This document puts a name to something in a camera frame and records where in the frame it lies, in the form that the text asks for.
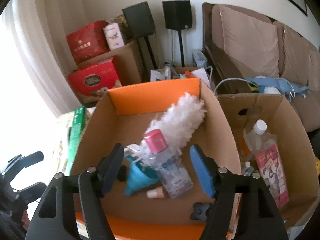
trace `white fluffy duster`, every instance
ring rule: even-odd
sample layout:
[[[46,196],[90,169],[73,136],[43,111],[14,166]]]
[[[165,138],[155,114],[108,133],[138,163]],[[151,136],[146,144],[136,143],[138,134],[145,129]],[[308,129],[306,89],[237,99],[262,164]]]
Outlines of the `white fluffy duster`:
[[[185,93],[179,98],[178,104],[172,106],[164,113],[160,120],[152,120],[145,133],[160,129],[170,149],[181,153],[180,149],[190,141],[192,134],[204,120],[204,101],[196,96]],[[150,150],[144,140],[140,143],[140,151],[132,154],[138,157],[142,164],[149,166],[148,156]]]

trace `oval label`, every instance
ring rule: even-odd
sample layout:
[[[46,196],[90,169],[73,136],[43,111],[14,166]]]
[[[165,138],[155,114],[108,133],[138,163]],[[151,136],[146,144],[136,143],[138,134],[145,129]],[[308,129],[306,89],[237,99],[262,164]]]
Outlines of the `oval label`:
[[[84,79],[84,83],[88,86],[96,86],[101,82],[101,77],[98,75],[90,75]]]

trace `sofa armrest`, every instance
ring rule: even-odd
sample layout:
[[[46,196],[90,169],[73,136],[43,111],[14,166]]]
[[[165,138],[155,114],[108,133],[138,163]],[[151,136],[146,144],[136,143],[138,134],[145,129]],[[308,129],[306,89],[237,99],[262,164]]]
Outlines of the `sofa armrest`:
[[[205,42],[205,50],[205,54],[210,57],[222,80],[226,78],[243,78],[241,72],[228,55],[212,41]],[[224,87],[228,94],[252,92],[246,82],[238,80],[227,81],[224,83]]]

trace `open cardboard box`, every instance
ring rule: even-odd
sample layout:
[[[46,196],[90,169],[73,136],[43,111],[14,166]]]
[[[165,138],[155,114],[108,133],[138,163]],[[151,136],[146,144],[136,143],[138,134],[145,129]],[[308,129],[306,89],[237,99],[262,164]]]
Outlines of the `open cardboard box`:
[[[204,122],[182,149],[182,160],[194,182],[192,190],[176,199],[148,199],[146,191],[125,196],[125,182],[115,181],[112,190],[101,199],[110,227],[120,239],[199,239],[204,224],[190,220],[194,202],[211,202],[202,192],[189,157],[192,144],[219,166],[240,174],[240,160],[232,134],[243,129],[247,116],[238,116],[244,108],[262,107],[270,132],[278,135],[290,202],[282,216],[293,224],[303,216],[316,198],[317,175],[308,137],[296,113],[281,96],[232,95],[219,97],[199,79],[169,80],[142,83],[109,90],[99,102],[80,142],[71,174],[79,174],[108,155],[115,143],[124,146],[140,143],[150,121],[175,104],[185,92],[205,102]],[[75,201],[80,211],[79,199]]]

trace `green package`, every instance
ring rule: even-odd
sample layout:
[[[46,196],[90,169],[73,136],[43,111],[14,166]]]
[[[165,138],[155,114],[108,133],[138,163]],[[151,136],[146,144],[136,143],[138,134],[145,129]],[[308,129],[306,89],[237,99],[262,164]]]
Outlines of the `green package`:
[[[67,168],[65,171],[66,176],[70,175],[71,167],[76,158],[81,136],[89,118],[90,118],[90,115],[88,114],[85,106],[81,106],[80,108],[75,110],[73,120],[72,120],[70,138],[69,138],[68,162],[67,162]]]

